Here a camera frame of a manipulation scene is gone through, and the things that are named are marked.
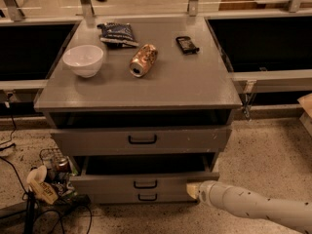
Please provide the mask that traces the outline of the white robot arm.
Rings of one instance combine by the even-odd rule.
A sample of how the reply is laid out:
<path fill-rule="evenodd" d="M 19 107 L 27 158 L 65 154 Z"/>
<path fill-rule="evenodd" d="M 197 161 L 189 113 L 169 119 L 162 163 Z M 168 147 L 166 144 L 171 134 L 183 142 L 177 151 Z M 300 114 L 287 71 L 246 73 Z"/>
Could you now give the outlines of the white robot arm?
<path fill-rule="evenodd" d="M 190 182 L 187 193 L 210 207 L 250 219 L 265 219 L 301 234 L 312 234 L 312 203 L 264 197 L 215 180 Z"/>

